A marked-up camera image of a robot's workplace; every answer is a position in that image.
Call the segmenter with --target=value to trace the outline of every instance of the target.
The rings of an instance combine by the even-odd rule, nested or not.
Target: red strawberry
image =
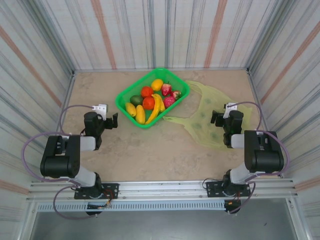
[[[161,87],[161,93],[163,96],[168,96],[171,93],[172,86],[170,84],[163,84]]]
[[[174,97],[175,100],[178,100],[179,98],[181,98],[181,92],[180,91],[172,91],[170,93],[170,96],[171,97]]]

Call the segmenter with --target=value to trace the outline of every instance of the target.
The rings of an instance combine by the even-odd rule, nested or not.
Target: translucent plastic bag
[[[172,123],[182,124],[191,134],[193,139],[200,145],[209,148],[227,149],[224,145],[224,130],[222,127],[216,127],[210,123],[212,111],[224,113],[224,104],[236,103],[227,95],[218,89],[203,85],[196,81],[185,81],[192,90],[201,94],[201,100],[198,110],[188,118],[164,116],[163,119]],[[250,129],[250,118],[252,109],[243,105],[237,106],[238,110],[243,113],[242,131]]]

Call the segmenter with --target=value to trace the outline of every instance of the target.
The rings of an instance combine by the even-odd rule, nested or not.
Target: red tomato
[[[142,107],[145,110],[152,110],[155,107],[155,99],[153,97],[146,97],[143,99]]]
[[[154,94],[154,91],[149,86],[144,86],[141,90],[141,96],[143,98],[151,98],[152,94]]]

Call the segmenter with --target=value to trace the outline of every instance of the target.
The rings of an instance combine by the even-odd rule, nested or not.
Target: striped wall
[[[0,239],[16,239],[31,181],[21,148],[31,136],[57,128],[71,71],[56,58],[23,0],[0,1]],[[39,171],[46,138],[26,151]]]
[[[34,0],[77,70],[245,67],[281,0]]]
[[[251,71],[267,125],[290,152],[286,175],[320,240],[320,1],[291,2]]]

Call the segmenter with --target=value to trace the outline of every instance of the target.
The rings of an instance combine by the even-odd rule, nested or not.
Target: black mounting plate
[[[224,194],[223,191],[223,181],[207,181],[206,185],[206,193],[208,198],[221,198],[221,197],[228,197]],[[231,197],[235,197],[237,192],[240,192],[240,197],[249,197],[251,191],[250,188],[247,189],[249,186],[248,184],[234,184],[237,187],[237,191],[234,192],[234,195]]]
[[[118,193],[119,193],[119,183],[102,183],[102,187],[104,189],[108,189],[112,191],[113,198],[110,196],[109,191],[105,191],[110,199],[117,199]],[[89,200],[95,200],[95,199],[108,199],[105,194],[101,194],[99,198],[92,198],[90,197],[90,193],[83,195],[80,191],[74,191],[74,199],[89,199]]]

